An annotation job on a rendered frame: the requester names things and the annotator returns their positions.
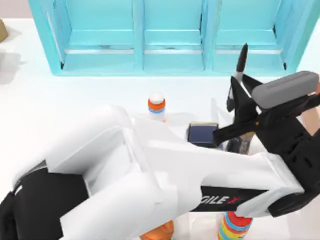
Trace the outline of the black marker pen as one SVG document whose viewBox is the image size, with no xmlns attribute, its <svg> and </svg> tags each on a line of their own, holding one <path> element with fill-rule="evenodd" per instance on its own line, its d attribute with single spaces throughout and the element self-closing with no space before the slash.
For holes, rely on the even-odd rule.
<svg viewBox="0 0 320 240">
<path fill-rule="evenodd" d="M 242 82 L 246 63 L 247 63 L 248 49 L 249 49 L 249 46 L 247 43 L 245 43 L 242 47 L 241 52 L 240 52 L 237 66 L 236 66 L 236 71 L 235 71 L 235 74 L 233 75 L 233 77 L 240 84 Z M 227 97 L 227 101 L 226 101 L 226 107 L 227 107 L 227 111 L 229 113 L 235 109 L 235 101 L 234 101 L 232 86 L 229 88 L 228 97 Z"/>
</svg>

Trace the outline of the pale grey rounded box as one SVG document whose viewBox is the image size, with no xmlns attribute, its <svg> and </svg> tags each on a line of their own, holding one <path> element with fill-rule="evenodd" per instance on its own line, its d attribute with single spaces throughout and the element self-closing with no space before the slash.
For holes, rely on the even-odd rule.
<svg viewBox="0 0 320 240">
<path fill-rule="evenodd" d="M 254 88 L 251 98 L 259 107 L 269 110 L 315 92 L 319 79 L 311 71 L 296 72 Z"/>
</svg>

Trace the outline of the black and tan object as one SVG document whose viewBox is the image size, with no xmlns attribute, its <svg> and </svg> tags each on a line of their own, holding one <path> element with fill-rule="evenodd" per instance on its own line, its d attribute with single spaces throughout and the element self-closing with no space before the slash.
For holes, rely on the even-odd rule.
<svg viewBox="0 0 320 240">
<path fill-rule="evenodd" d="M 232 140 L 231 151 L 242 155 L 248 155 L 254 132 L 246 133 L 242 136 L 236 137 Z"/>
</svg>

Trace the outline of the salmon coloured object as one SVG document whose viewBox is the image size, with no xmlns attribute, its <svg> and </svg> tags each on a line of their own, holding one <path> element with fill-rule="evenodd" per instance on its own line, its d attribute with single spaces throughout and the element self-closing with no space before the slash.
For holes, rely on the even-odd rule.
<svg viewBox="0 0 320 240">
<path fill-rule="evenodd" d="M 303 124 L 311 136 L 320 129 L 320 106 L 302 113 Z"/>
</svg>

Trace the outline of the dark blue box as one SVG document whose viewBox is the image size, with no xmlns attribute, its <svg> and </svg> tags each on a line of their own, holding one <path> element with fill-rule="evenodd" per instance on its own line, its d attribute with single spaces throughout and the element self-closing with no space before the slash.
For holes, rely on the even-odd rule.
<svg viewBox="0 0 320 240">
<path fill-rule="evenodd" d="M 192 122 L 186 131 L 186 140 L 198 147 L 208 149 L 223 149 L 223 144 L 217 144 L 214 132 L 219 129 L 215 122 Z"/>
</svg>

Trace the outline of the white bottle with orange band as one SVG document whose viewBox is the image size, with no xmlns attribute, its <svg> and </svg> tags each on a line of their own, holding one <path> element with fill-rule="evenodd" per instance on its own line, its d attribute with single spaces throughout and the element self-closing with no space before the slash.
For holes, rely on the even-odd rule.
<svg viewBox="0 0 320 240">
<path fill-rule="evenodd" d="M 148 118 L 153 121 L 166 122 L 166 99 L 161 92 L 152 92 L 148 97 Z"/>
</svg>

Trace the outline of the light blue rack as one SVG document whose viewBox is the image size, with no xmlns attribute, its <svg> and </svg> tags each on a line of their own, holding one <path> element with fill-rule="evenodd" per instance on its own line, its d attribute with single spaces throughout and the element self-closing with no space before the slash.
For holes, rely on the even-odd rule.
<svg viewBox="0 0 320 240">
<path fill-rule="evenodd" d="M 298 69 L 320 0 L 28 0 L 56 76 L 281 76 Z"/>
</svg>

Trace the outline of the stack of coloured rings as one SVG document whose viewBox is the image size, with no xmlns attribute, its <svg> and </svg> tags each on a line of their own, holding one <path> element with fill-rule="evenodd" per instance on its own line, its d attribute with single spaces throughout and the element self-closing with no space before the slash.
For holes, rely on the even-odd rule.
<svg viewBox="0 0 320 240">
<path fill-rule="evenodd" d="M 252 218 L 226 212 L 218 228 L 217 240 L 244 240 L 252 223 Z"/>
</svg>

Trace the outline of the brown cardboard box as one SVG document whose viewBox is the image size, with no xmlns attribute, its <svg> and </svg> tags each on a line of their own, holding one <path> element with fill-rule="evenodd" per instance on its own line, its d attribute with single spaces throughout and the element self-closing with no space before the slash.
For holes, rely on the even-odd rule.
<svg viewBox="0 0 320 240">
<path fill-rule="evenodd" d="M 8 38 L 9 34 L 2 19 L 0 19 L 0 43 Z"/>
</svg>

